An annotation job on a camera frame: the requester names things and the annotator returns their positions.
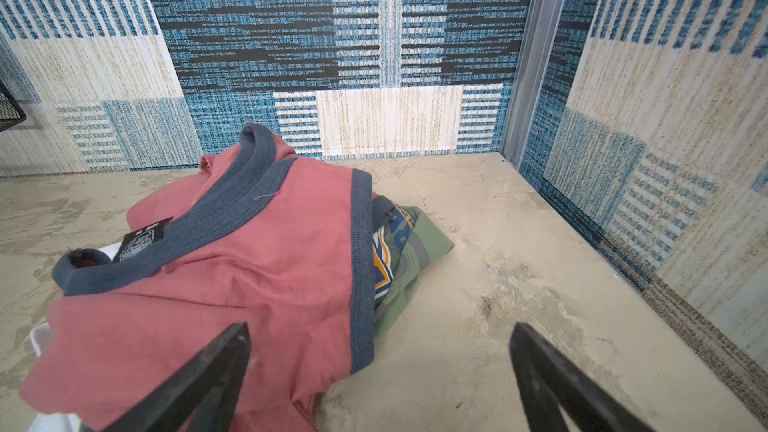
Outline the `white cloth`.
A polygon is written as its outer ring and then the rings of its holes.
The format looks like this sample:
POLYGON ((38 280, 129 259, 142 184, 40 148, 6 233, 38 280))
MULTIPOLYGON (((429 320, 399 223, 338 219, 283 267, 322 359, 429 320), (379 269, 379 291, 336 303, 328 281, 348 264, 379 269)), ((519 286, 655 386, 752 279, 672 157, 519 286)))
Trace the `white cloth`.
POLYGON ((70 297, 54 307, 54 324, 33 328, 29 340, 42 371, 20 392, 36 410, 33 431, 73 431, 86 422, 103 427, 128 407, 116 390, 119 341, 129 330, 108 294, 70 297))

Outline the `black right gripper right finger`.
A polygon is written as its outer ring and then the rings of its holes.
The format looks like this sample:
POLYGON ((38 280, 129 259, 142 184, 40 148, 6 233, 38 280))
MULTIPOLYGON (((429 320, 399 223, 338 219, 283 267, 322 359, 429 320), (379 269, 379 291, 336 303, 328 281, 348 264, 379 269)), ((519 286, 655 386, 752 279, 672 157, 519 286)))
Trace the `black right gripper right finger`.
POLYGON ((531 431, 644 431, 652 428, 609 395, 531 325, 515 324, 509 355, 531 431))

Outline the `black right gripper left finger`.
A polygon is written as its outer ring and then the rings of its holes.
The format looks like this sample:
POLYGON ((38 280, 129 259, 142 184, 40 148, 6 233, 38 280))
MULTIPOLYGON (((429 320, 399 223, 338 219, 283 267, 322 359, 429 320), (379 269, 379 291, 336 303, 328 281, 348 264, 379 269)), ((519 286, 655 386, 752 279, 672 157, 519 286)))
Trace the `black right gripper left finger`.
POLYGON ((248 325, 233 323, 112 424, 108 431, 227 431, 251 353, 248 325))

